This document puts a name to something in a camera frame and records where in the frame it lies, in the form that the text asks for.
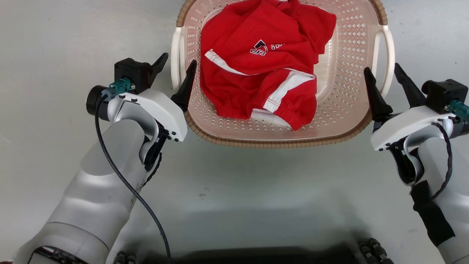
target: pink perforated basket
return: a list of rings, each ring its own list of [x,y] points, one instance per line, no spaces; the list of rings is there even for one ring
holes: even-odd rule
[[[200,33],[205,23],[225,6],[240,0],[187,0],[181,8],[171,48],[171,75],[177,91],[192,60],[200,61]],[[336,14],[335,33],[326,53],[315,65],[318,78],[316,116],[298,131],[252,118],[219,117],[200,89],[197,69],[189,109],[188,126],[209,142],[245,148],[296,148],[346,141],[360,133],[371,121],[365,67],[376,74],[379,39],[387,50],[386,74],[381,94],[386,96],[394,71],[394,44],[380,0],[301,0]]]

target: teal connector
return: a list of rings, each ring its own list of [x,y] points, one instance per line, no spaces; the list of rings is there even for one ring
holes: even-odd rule
[[[108,88],[104,89],[101,92],[101,95],[102,96],[107,95],[106,101],[108,101],[116,97],[119,94],[126,93],[132,90],[132,88],[133,88],[133,85],[130,82],[130,80],[127,78],[123,78],[123,79],[118,80],[117,82],[111,83]]]
[[[469,121],[469,106],[461,103],[460,101],[452,101],[449,104],[448,111],[459,118]]]

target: gray table surface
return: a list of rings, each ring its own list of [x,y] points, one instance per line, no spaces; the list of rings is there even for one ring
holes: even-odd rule
[[[183,2],[0,1],[0,259],[40,230],[96,142],[84,107],[89,89],[110,83],[112,65],[123,58],[154,61],[169,52]],[[383,3],[396,60],[417,85],[448,78],[469,84],[468,1]],[[170,85],[168,65],[153,87],[170,94]],[[407,108],[395,80],[387,101],[396,111]],[[174,256],[227,248],[321,250],[369,234],[395,263],[442,263],[391,155],[372,150],[370,133],[368,127],[332,146],[261,150],[213,145],[190,132],[184,143],[166,144],[162,166],[142,195]],[[469,155],[467,137],[453,143]],[[124,246],[164,252],[139,203],[113,250]]]

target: black tape band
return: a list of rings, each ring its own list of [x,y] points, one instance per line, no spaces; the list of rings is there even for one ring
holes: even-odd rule
[[[441,209],[430,198],[430,187],[427,181],[415,185],[410,195],[414,200],[414,211],[418,212],[422,218],[428,237],[435,247],[456,236]]]

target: basket rim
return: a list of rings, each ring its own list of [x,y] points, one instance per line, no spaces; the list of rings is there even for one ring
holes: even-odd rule
[[[186,21],[187,13],[197,0],[186,0],[183,4],[176,22],[176,27],[183,27]],[[378,17],[379,25],[388,25],[388,19],[385,8],[381,0],[368,0],[373,6]],[[217,145],[232,146],[241,148],[305,148],[314,146],[331,145],[347,141],[360,134],[371,123],[371,112],[368,109],[363,119],[351,130],[341,135],[310,139],[310,140],[286,140],[286,141],[256,141],[256,140],[234,140],[213,136],[202,128],[192,119],[189,111],[184,113],[187,125],[191,130],[202,139]]]

